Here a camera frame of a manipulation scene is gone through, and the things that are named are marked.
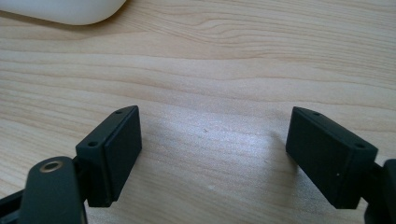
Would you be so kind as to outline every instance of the light wooden surface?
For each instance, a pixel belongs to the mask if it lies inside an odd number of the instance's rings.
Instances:
[[[294,105],[396,158],[394,0],[133,0],[66,26],[0,12],[0,197],[109,113],[143,150],[90,223],[362,223],[285,153]]]

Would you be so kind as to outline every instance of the table surface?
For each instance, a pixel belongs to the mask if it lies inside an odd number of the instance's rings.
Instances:
[[[394,0],[133,0],[68,26],[0,12],[0,197],[114,110],[143,150],[90,223],[362,223],[285,153],[290,113],[325,114],[396,158]]]

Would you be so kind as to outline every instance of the black mount arm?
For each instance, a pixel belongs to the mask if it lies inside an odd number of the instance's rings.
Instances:
[[[375,163],[378,149],[318,112],[294,107],[286,151],[335,208],[369,204],[366,224],[396,224],[396,160]]]
[[[109,207],[142,148],[138,107],[119,109],[77,146],[77,156],[47,159],[29,172],[26,188],[0,200],[0,223],[87,223],[90,207]]]

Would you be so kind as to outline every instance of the screw hole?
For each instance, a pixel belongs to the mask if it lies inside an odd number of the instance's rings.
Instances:
[[[355,143],[355,146],[356,146],[356,147],[359,147],[359,148],[364,148],[364,145],[361,144],[361,143]]]
[[[98,142],[90,142],[88,144],[89,147],[95,147],[96,145],[98,145]]]
[[[61,161],[50,161],[40,168],[41,173],[49,173],[52,171],[56,171],[64,165]]]

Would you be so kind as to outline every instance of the white object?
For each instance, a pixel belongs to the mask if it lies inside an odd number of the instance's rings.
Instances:
[[[57,21],[86,25],[113,15],[126,0],[0,0],[0,10]]]

